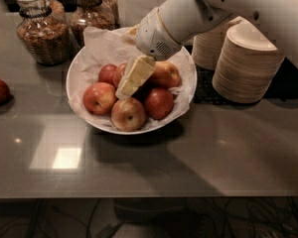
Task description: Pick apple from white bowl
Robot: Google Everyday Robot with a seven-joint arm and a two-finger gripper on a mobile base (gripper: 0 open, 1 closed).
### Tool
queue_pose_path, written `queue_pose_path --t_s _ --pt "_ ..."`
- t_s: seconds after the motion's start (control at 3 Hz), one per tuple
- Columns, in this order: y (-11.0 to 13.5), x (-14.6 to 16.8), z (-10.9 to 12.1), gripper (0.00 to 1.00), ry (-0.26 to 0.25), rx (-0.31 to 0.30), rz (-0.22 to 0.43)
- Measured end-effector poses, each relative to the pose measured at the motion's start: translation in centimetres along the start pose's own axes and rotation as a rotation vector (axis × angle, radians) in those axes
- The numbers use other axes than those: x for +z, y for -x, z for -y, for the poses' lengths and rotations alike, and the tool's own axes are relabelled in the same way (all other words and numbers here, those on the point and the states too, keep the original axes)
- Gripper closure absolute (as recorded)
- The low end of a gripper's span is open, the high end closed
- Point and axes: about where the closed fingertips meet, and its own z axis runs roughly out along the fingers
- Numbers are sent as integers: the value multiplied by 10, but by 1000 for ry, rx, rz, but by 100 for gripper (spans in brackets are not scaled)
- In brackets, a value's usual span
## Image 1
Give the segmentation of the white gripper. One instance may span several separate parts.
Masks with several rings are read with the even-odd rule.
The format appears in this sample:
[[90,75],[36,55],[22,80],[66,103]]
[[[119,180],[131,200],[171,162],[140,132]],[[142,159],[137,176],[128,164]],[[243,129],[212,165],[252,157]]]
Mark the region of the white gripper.
[[118,99],[131,97],[149,79],[155,69],[155,60],[167,60],[182,48],[165,27],[159,8],[154,8],[139,24],[126,31],[122,40],[147,56],[127,62],[116,90]]

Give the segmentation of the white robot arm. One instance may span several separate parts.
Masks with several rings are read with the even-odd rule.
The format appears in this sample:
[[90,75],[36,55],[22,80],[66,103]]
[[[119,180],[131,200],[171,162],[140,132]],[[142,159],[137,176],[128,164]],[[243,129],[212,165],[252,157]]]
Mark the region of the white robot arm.
[[127,34],[142,54],[167,60],[185,42],[235,17],[243,30],[226,33],[213,77],[213,87],[223,98],[242,104],[259,101],[276,71],[269,57],[249,47],[247,32],[263,35],[274,46],[273,56],[286,57],[298,68],[298,0],[166,0]]

